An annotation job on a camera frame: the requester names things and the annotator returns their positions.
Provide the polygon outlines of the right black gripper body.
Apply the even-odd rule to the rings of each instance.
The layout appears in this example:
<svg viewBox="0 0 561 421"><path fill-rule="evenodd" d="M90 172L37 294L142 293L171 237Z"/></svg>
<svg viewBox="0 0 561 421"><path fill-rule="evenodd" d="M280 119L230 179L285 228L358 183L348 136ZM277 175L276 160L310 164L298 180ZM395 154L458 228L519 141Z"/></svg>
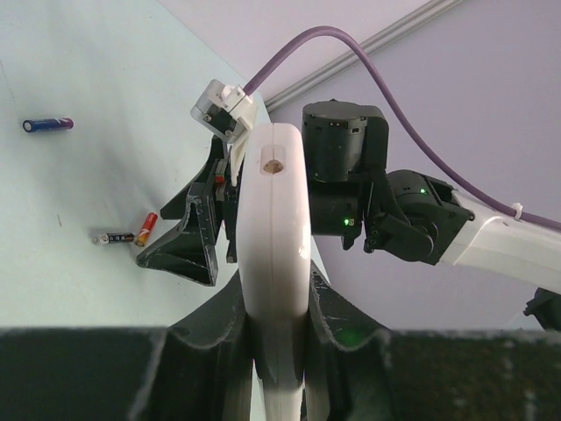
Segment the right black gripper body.
<svg viewBox="0 0 561 421"><path fill-rule="evenodd" d="M228 240L226 261L237 263L236 223L239 188L234 186L231 181L232 173L228 148L217 136L211 138L209 157L211 163L216 165L211 173L214 181L215 198L221 211L221 219L224 222L225 235Z"/></svg>

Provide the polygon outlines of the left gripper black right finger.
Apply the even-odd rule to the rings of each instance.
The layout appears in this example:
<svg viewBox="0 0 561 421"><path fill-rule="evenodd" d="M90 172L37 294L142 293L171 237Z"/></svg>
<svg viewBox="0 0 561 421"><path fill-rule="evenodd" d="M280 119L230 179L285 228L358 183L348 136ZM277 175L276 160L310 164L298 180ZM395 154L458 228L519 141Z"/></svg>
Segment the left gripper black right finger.
<svg viewBox="0 0 561 421"><path fill-rule="evenodd" d="M396 331L310 271L309 420L557 420L560 336Z"/></svg>

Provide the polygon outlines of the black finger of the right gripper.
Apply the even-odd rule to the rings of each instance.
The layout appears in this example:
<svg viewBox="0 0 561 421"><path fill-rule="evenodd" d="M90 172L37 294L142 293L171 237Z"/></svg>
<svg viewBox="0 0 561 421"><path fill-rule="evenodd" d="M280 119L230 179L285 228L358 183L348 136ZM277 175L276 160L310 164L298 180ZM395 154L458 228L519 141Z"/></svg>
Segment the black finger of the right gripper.
<svg viewBox="0 0 561 421"><path fill-rule="evenodd" d="M136 257L141 268L168 272L205 287L217 283L219 213L212 182L194 184L184 216Z"/></svg>
<svg viewBox="0 0 561 421"><path fill-rule="evenodd" d="M174 197L170 199L168 203L160 209L160 217L165 220L181 219L187 208L188 192L190 191L190 188L198 182L202 182L201 177L196 177L188 182Z"/></svg>

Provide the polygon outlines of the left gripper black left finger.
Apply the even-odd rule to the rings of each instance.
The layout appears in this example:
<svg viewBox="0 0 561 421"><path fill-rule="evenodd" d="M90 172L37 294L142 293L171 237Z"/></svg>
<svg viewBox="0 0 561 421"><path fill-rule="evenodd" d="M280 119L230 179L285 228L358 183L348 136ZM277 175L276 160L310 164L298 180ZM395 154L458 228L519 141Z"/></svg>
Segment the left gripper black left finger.
<svg viewBox="0 0 561 421"><path fill-rule="evenodd" d="M246 420L248 320L237 275L169 327L1 332L4 420Z"/></svg>

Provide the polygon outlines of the red battery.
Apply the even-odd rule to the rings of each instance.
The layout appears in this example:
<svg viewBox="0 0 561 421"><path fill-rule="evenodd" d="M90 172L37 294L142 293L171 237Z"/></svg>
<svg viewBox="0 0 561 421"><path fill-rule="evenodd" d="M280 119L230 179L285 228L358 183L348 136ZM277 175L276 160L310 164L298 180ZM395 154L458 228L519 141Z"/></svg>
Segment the red battery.
<svg viewBox="0 0 561 421"><path fill-rule="evenodd" d="M134 243L138 247L146 246L150 236L153 232L154 226L158 221L158 215L154 212L150 212L147 214L144 223L142 224L140 230L138 231Z"/></svg>

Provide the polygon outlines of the white red remote control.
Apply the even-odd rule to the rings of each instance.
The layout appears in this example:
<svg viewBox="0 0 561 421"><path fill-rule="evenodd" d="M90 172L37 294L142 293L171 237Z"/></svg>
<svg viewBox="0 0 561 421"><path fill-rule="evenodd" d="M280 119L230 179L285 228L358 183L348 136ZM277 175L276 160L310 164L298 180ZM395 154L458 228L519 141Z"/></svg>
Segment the white red remote control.
<svg viewBox="0 0 561 421"><path fill-rule="evenodd" d="M300 131L250 134L236 223L238 269L268 420L301 416L311 223Z"/></svg>

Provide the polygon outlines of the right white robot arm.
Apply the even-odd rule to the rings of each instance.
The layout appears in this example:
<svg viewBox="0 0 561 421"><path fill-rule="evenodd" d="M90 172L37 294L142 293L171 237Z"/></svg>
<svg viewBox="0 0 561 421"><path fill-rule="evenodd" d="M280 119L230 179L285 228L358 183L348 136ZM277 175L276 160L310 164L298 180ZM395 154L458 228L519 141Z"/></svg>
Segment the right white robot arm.
<svg viewBox="0 0 561 421"><path fill-rule="evenodd" d="M239 186L228 146L245 143L251 111L199 103L193 117L213 134L198 175L162 209L174 229L141 252L142 268L161 270L205 286L217 280L215 245L226 230L228 261L237 259ZM411 170L386 171L389 127L380 110L336 100L303 111L311 228L339 237L344 248L365 236L364 249L430 265L490 259L490 269L536 286L525 315L546 330L560 327L560 228L530 221L518 203L499 210L485 196L475 204L446 182Z"/></svg>

